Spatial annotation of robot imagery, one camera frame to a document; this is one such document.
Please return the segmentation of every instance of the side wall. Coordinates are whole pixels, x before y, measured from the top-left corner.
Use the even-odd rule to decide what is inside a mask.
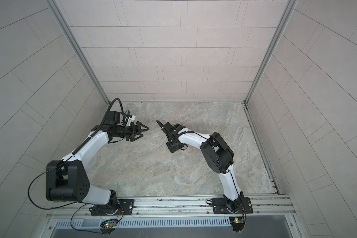
[[[56,3],[110,100],[242,101],[287,2]]]
[[[106,104],[43,0],[0,1],[0,238],[29,237],[30,182],[72,151]],[[31,197],[42,207],[45,175]]]
[[[299,0],[248,104],[308,237],[357,237],[357,0]]]

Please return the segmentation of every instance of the stone-patterned floor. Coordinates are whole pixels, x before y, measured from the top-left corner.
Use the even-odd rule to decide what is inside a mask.
[[[234,152],[235,175],[243,193],[273,193],[240,102],[124,103],[123,107],[150,130],[133,143],[122,140],[103,146],[86,168],[92,185],[113,189],[119,197],[223,194],[218,175],[199,149],[168,150],[158,119],[204,134],[218,132]]]

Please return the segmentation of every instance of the marble floor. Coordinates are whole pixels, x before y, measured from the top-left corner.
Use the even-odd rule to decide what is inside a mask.
[[[234,171],[243,193],[273,193],[240,102],[124,103],[123,107],[150,130],[132,143],[122,140],[103,146],[86,168],[91,184],[113,189],[119,197],[222,195],[218,174],[199,149],[168,150],[158,119],[204,134],[218,132],[234,152]],[[120,111],[119,106],[113,110]]]

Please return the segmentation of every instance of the gray floor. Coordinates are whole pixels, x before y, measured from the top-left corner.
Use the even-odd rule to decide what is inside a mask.
[[[133,143],[123,140],[103,146],[86,168],[91,184],[114,189],[120,197],[223,194],[218,175],[200,150],[168,150],[158,119],[204,134],[218,132],[234,152],[234,170],[243,192],[273,192],[240,102],[128,103],[123,107],[150,130]]]

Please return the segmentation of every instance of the floor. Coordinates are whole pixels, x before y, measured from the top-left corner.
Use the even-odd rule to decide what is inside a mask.
[[[123,107],[150,130],[132,143],[123,140],[103,146],[86,168],[91,184],[113,189],[120,197],[223,194],[218,175],[200,150],[168,150],[158,119],[204,134],[218,132],[234,152],[235,175],[243,192],[273,193],[240,102],[128,103]]]

